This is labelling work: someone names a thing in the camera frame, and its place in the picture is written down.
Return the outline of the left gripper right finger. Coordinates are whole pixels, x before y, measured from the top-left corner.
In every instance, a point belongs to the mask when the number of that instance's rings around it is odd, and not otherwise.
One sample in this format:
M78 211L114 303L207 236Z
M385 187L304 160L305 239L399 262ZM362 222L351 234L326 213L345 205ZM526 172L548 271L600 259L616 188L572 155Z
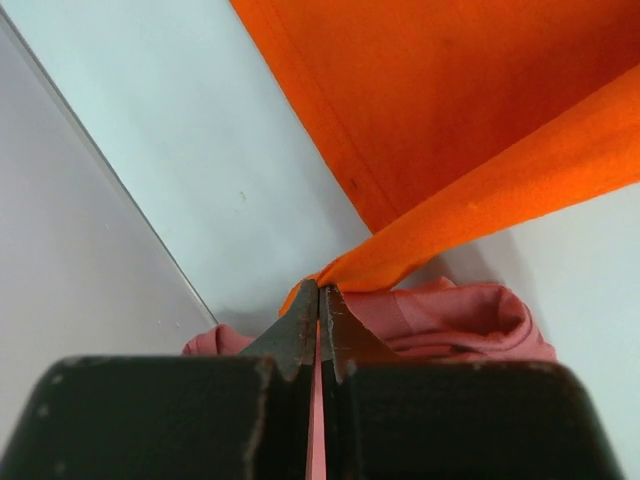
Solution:
M619 479L591 399L540 361L408 360L319 294L331 479Z

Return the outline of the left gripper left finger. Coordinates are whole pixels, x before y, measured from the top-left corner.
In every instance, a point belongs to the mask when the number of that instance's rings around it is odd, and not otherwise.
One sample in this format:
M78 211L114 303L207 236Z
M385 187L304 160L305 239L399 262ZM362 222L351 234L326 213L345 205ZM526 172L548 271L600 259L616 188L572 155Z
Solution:
M84 356L36 383L5 479L302 479L319 290L235 355Z

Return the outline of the orange t shirt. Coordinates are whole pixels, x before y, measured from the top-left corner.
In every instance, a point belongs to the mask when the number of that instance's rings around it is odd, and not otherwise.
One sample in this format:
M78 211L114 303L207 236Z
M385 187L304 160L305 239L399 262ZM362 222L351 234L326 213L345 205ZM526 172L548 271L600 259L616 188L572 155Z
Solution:
M237 1L371 231L314 274L385 291L437 254L639 179L635 1Z

